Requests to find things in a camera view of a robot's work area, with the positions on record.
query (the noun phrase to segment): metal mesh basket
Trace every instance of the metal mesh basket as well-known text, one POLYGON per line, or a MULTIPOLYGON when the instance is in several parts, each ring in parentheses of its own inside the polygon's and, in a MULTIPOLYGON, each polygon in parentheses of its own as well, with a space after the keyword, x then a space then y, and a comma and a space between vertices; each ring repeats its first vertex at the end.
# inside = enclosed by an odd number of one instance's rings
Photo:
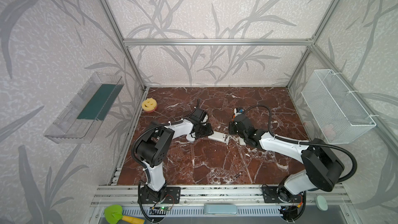
POLYGON ((330 144, 347 144, 376 126, 331 69, 314 70, 301 92, 330 144))

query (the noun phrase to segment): black cable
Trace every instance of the black cable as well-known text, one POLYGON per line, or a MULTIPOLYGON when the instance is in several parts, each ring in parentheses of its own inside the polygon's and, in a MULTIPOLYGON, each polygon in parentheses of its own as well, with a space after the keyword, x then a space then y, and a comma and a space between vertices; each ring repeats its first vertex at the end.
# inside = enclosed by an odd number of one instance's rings
POLYGON ((144 215, 145 219, 147 219, 151 223, 159 223, 159 222, 161 222, 164 219, 164 217, 162 217, 162 219, 159 220, 159 221, 155 221, 154 219, 151 220, 150 217, 147 215, 147 213, 144 211, 144 208, 142 207, 141 198, 140 198, 140 195, 141 195, 141 183, 145 184, 142 180, 138 181, 138 205, 140 206, 141 213, 144 215))
MULTIPOLYGON (((302 194, 302 206, 301 206, 301 211, 297 214, 296 217, 292 218, 292 219, 285 219, 283 217, 281 217, 282 219, 284 219, 285 221, 288 222, 294 222, 295 220, 297 220, 298 218, 300 218, 302 216, 302 214, 304 213, 305 210, 305 205, 306 205, 306 199, 307 199, 307 193, 306 191, 303 192, 302 194)), ((280 212, 293 212, 296 211, 298 209, 298 207, 295 207, 294 209, 290 209, 290 210, 282 210, 279 209, 280 212)))
POLYGON ((192 110, 192 112, 190 112, 188 115, 184 116, 183 118, 189 117, 189 116, 191 116, 191 114, 192 114, 193 112, 195 112, 196 108, 199 107, 199 102, 200 102, 200 100, 201 100, 201 99, 198 98, 198 100, 196 101, 196 107, 194 107, 193 110, 192 110))
MULTIPOLYGON (((182 122, 183 122, 183 120, 174 121, 174 122, 171 122, 171 123, 157 124, 156 126, 150 127, 150 128, 148 128, 147 130, 145 130, 145 131, 133 142, 132 147, 131 147, 131 157, 134 159, 134 161, 136 161, 139 165, 141 165, 142 167, 144 167, 144 169, 146 169, 147 166, 145 165, 145 163, 143 163, 140 159, 138 159, 138 158, 135 156, 135 147, 136 147, 137 143, 141 140, 141 138, 142 138, 145 134, 147 134, 147 133, 150 132, 150 131, 153 131, 153 130, 156 129, 156 128, 165 127, 165 126, 168 126, 168 125, 170 125, 170 124, 171 124, 171 125, 173 125, 173 124, 179 124, 179 123, 182 123, 182 122)), ((151 179, 150 179, 149 171, 146 169, 146 170, 145 170, 145 173, 147 174, 147 183, 150 183, 151 179)))
MULTIPOLYGON (((248 108, 247 110, 245 110, 243 113, 245 114, 247 111, 249 111, 249 110, 252 109, 253 107, 265 107, 265 108, 268 110, 268 112, 269 112, 269 117, 268 117, 268 132, 269 132, 273 137, 275 137, 276 139, 278 139, 278 140, 280 140, 280 141, 283 141, 283 142, 287 142, 287 143, 291 143, 291 144, 299 144, 299 142, 296 141, 296 140, 290 140, 290 139, 286 139, 286 138, 283 138, 283 137, 280 137, 280 136, 276 136, 276 135, 272 132, 272 128, 271 128, 271 127, 272 127, 272 126, 271 126, 272 111, 271 111, 271 109, 270 109, 268 106, 265 106, 265 105, 254 105, 254 106, 252 106, 252 107, 249 107, 249 108, 248 108)), ((344 152, 347 156, 350 157, 350 159, 351 159, 351 161, 352 161, 351 171, 348 172, 348 174, 346 174, 345 176, 340 177, 340 178, 337 180, 337 183, 341 183, 341 182, 343 182, 343 181, 345 181, 345 180, 351 178, 351 177, 355 174, 355 172, 357 171, 357 168, 358 168, 357 160, 355 159, 354 155, 353 155, 351 152, 347 151, 347 150, 344 149, 344 148, 341 148, 341 147, 338 147, 338 146, 334 146, 334 145, 331 145, 331 144, 320 144, 320 143, 313 143, 313 142, 303 142, 303 143, 301 143, 301 144, 311 145, 311 146, 321 146, 321 147, 327 147, 327 148, 330 148, 330 149, 339 150, 339 151, 341 151, 341 152, 344 152)))

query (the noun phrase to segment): light blue object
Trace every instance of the light blue object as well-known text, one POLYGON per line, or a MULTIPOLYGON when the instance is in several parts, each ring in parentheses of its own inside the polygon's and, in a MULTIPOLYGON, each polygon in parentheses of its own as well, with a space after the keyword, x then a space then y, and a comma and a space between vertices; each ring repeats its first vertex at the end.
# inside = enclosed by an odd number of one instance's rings
POLYGON ((328 210, 328 203, 326 202, 325 197, 319 195, 315 198, 315 203, 316 206, 318 207, 318 209, 320 209, 321 211, 326 211, 328 210))
POLYGON ((236 215, 238 208, 232 204, 205 204, 204 214, 236 215))

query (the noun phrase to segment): yellow sponge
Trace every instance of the yellow sponge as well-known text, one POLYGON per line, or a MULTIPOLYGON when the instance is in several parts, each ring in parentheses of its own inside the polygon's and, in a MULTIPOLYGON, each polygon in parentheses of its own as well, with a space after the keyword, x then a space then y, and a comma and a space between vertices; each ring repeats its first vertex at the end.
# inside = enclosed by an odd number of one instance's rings
POLYGON ((148 98, 142 102, 141 106, 144 112, 153 112, 158 107, 158 104, 153 98, 148 98))

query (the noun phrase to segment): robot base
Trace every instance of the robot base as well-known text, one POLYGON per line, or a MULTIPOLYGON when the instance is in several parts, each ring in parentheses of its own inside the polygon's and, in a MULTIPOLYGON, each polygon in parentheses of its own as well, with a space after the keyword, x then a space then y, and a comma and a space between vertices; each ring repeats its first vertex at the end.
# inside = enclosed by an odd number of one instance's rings
MULTIPOLYGON (((142 202, 142 204, 154 204, 161 200, 161 199, 155 199, 149 193, 149 190, 150 189, 148 187, 141 188, 140 201, 142 202)), ((177 204, 180 202, 181 188, 180 187, 166 187, 165 195, 168 195, 168 196, 165 197, 165 199, 162 201, 162 203, 173 203, 173 198, 174 198, 174 204, 177 204)))
MULTIPOLYGON (((278 189, 278 186, 263 185, 261 187, 261 191, 263 192, 264 203, 285 203, 279 199, 277 189, 278 189)), ((302 193, 299 193, 298 195, 293 195, 292 200, 295 203, 300 203, 301 197, 302 197, 301 194, 302 193)))

